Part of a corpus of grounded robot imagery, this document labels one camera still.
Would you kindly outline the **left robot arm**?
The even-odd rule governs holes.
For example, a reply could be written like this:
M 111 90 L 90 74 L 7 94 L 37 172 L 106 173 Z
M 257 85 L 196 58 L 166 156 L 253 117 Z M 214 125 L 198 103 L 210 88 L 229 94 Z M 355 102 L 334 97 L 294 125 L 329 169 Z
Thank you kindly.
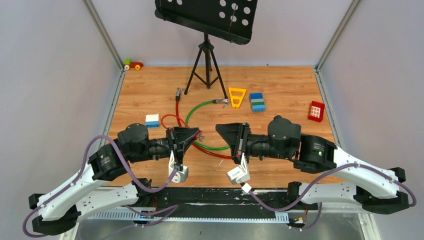
M 197 127 L 170 127 L 163 138 L 149 138 L 148 128 L 133 123 L 118 133 L 116 139 L 106 135 L 106 144 L 97 152 L 84 153 L 80 170 L 48 193 L 34 193 L 29 199 L 31 212 L 22 230 L 31 238 L 65 233 L 84 218 L 118 206 L 138 203 L 142 207 L 153 201 L 153 193 L 169 183 L 182 183 L 188 177 L 183 158 L 194 141 L 202 138 Z M 168 178 L 161 186 L 137 178 L 131 163 L 168 159 Z

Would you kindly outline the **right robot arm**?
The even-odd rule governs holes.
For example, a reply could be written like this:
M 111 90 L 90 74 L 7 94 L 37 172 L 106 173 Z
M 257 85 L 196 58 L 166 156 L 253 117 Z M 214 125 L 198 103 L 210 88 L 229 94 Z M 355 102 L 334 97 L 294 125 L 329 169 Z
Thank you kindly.
M 318 179 L 334 175 L 342 183 L 291 182 L 285 201 L 289 208 L 315 203 L 347 203 L 381 215 L 408 209 L 416 203 L 406 192 L 405 171 L 400 167 L 384 169 L 347 153 L 325 138 L 303 134 L 301 126 L 277 115 L 267 126 L 267 134 L 253 134 L 247 123 L 217 124 L 218 134 L 229 145 L 235 168 L 227 177 L 234 185 L 252 195 L 248 184 L 250 157 L 287 160 L 295 169 L 318 174 Z

